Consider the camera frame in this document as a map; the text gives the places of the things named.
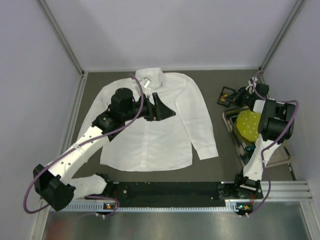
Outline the white button-up shirt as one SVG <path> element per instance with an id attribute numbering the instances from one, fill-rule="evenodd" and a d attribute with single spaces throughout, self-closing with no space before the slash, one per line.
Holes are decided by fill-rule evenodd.
<path id="1" fill-rule="evenodd" d="M 157 93 L 176 115 L 137 119 L 102 148 L 102 165 L 127 172 L 171 171 L 192 165 L 193 150 L 200 160 L 219 155 L 205 100 L 191 77 L 159 67 L 137 70 L 135 77 L 148 79 L 146 92 Z"/>

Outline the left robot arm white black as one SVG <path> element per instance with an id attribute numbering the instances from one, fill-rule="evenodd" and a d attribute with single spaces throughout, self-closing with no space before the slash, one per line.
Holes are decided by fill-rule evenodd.
<path id="1" fill-rule="evenodd" d="M 142 93 L 135 100 L 132 90 L 117 89 L 107 110 L 95 118 L 79 140 L 58 159 L 33 169 L 35 192 L 56 211 L 64 209 L 74 199 L 102 193 L 107 182 L 100 175 L 94 174 L 84 179 L 74 179 L 73 176 L 97 150 L 138 118 L 152 122 L 176 115 L 156 92 L 152 93 L 152 97 L 153 102 Z"/>

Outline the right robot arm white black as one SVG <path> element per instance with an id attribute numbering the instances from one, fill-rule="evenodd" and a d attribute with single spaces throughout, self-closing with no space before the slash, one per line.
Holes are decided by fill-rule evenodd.
<path id="1" fill-rule="evenodd" d="M 236 174 L 234 181 L 234 190 L 245 196 L 261 195 L 261 180 L 268 162 L 294 131 L 298 103 L 268 99 L 269 89 L 263 83 L 238 90 L 225 86 L 218 99 L 222 106 L 248 108 L 247 118 L 243 122 L 237 118 L 235 125 L 244 139 L 255 144 L 248 163 Z"/>

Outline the small black open box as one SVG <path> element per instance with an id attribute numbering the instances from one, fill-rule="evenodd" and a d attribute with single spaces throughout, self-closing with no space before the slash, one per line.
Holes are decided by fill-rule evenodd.
<path id="1" fill-rule="evenodd" d="M 236 93 L 235 89 L 224 86 L 218 97 L 217 104 L 223 107 L 229 108 L 233 102 L 235 93 Z"/>

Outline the green polka dot plate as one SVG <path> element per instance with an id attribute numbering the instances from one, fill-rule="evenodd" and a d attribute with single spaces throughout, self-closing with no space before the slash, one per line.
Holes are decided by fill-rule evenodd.
<path id="1" fill-rule="evenodd" d="M 261 114 L 251 110 L 242 111 L 236 121 L 236 132 L 240 139 L 247 145 L 254 145 L 259 138 L 258 126 L 261 119 Z"/>

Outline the dark green cup white inside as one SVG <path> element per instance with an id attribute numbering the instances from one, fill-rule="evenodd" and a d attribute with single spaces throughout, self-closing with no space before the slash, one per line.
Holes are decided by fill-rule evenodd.
<path id="1" fill-rule="evenodd" d="M 244 151 L 246 152 L 246 153 L 253 153 L 254 152 L 254 150 L 255 150 L 255 148 L 256 148 L 256 146 L 255 145 L 248 145 L 248 146 L 246 146 L 245 148 L 244 148 Z"/>

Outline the silver metal tray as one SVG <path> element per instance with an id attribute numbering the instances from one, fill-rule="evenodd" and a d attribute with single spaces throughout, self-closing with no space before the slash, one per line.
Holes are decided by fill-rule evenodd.
<path id="1" fill-rule="evenodd" d="M 222 113 L 222 119 L 226 125 L 228 132 L 231 135 L 231 138 L 234 143 L 234 147 L 237 151 L 240 163 L 242 167 L 244 167 L 250 160 L 253 153 L 246 153 L 244 148 L 246 146 L 255 146 L 247 145 L 244 141 L 241 140 L 237 133 L 236 129 L 236 119 L 238 115 L 245 110 L 249 110 L 248 107 L 240 108 L 240 109 L 232 109 L 227 110 Z M 267 168 L 272 168 L 280 165 L 290 164 L 292 161 L 291 155 L 289 153 L 288 148 L 283 143 L 272 155 L 268 164 L 266 165 Z"/>

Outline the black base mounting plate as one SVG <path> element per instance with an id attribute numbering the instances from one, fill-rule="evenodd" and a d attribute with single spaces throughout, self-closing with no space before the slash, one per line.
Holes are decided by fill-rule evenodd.
<path id="1" fill-rule="evenodd" d="M 209 196 L 214 200 L 222 198 L 262 199 L 262 189 L 255 191 L 236 188 L 233 182 L 108 182 L 103 196 L 120 199 L 133 199 L 142 196 Z"/>

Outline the aluminium frame rail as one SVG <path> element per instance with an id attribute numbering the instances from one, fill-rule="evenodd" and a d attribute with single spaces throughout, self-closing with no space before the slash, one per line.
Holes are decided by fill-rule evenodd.
<path id="1" fill-rule="evenodd" d="M 35 185 L 36 191 L 41 197 L 51 206 L 54 204 L 67 205 L 74 199 L 88 198 L 89 196 L 104 196 L 102 195 L 108 182 L 98 180 L 98 182 L 85 182 L 84 178 L 72 179 L 70 184 L 63 184 L 60 181 L 54 180 L 53 183 L 48 184 L 46 187 Z M 295 195 L 302 198 L 310 197 L 309 188 L 305 182 L 301 181 L 285 181 L 285 182 L 260 182 L 263 198 L 271 196 L 280 198 L 292 198 Z M 132 199 L 121 197 L 121 201 L 140 201 L 142 198 L 151 198 L 153 196 L 135 196 Z M 188 197 L 195 196 L 165 196 L 165 197 L 179 197 L 187 199 Z"/>

